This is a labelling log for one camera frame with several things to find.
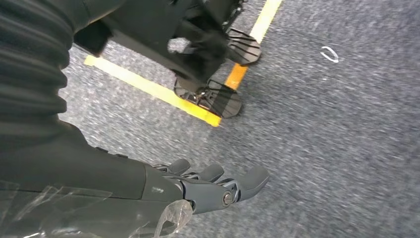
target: gray carpet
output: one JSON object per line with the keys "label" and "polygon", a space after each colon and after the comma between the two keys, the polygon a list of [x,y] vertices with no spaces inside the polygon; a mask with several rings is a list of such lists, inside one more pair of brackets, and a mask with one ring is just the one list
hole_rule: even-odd
{"label": "gray carpet", "polygon": [[[263,4],[247,3],[236,25],[249,31]],[[420,237],[419,26],[420,1],[285,0],[239,88],[243,112],[217,128],[72,49],[61,118],[92,145],[152,164],[270,170],[257,197],[193,217],[176,238]],[[115,43],[104,58],[172,87],[168,70]]]}

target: white thread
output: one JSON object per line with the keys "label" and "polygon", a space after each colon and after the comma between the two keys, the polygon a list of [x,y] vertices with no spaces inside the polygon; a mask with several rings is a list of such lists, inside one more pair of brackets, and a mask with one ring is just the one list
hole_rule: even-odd
{"label": "white thread", "polygon": [[331,59],[328,55],[326,55],[324,52],[321,52],[321,55],[324,56],[327,60],[332,61],[334,63],[338,63],[338,55],[336,52],[334,52],[330,47],[328,46],[323,46],[321,47],[321,49],[327,49],[329,50],[333,55],[334,55],[334,59]]}

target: clear plastic bag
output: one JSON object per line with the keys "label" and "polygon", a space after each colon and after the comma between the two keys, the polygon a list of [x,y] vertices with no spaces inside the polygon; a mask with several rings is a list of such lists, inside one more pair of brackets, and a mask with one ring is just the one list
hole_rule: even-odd
{"label": "clear plastic bag", "polygon": [[[158,238],[178,232],[193,214],[190,203],[179,200],[156,214],[156,220],[142,216],[139,207],[132,207],[138,209],[136,217],[126,218],[118,207],[107,209],[115,204],[111,192],[48,186],[37,193],[18,188],[0,181],[0,238],[108,238],[125,233],[127,238]],[[131,209],[130,204],[124,208]]]}

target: prosthetic hand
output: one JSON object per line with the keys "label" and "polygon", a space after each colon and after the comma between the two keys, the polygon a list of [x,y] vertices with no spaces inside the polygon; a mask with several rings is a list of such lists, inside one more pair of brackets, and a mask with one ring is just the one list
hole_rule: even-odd
{"label": "prosthetic hand", "polygon": [[[84,46],[101,47],[107,38],[92,32],[108,32],[169,67],[193,97],[225,97],[232,91],[224,86],[208,88],[212,72],[225,58],[250,63],[249,55],[238,52],[258,49],[251,38],[224,28],[240,2],[0,1],[0,237],[156,237],[183,226],[194,213],[225,209],[258,193],[268,180],[263,168],[216,182],[223,174],[219,166],[184,174],[189,168],[184,160],[151,166],[112,155],[91,147],[78,128],[58,119],[66,111],[58,96],[67,84],[61,70],[69,64],[73,36],[83,29],[92,38],[78,35],[79,40],[99,42]],[[216,11],[222,3],[227,7]],[[156,16],[170,27],[136,30]],[[187,52],[163,52],[168,39],[181,36],[191,39]],[[246,47],[238,50],[239,45]]]}
{"label": "prosthetic hand", "polygon": [[185,173],[186,160],[145,165],[141,199],[118,198],[112,192],[47,186],[22,191],[0,182],[0,235],[13,238],[149,238],[180,230],[193,214],[221,210],[256,195],[268,181],[266,169],[216,182],[223,168],[211,165]]}

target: robotic finger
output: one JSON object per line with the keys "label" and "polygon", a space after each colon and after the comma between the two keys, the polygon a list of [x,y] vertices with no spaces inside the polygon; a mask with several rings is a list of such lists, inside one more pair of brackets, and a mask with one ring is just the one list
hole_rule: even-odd
{"label": "robotic finger", "polygon": [[244,176],[228,178],[216,182],[224,173],[220,165],[210,165],[200,173],[187,173],[181,176],[170,174],[167,168],[176,167],[180,171],[189,168],[186,160],[178,160],[169,166],[159,165],[156,168],[164,172],[164,177],[178,182],[183,198],[189,201],[194,214],[222,210],[231,204],[255,196],[267,184],[269,174],[263,167],[254,167]]}

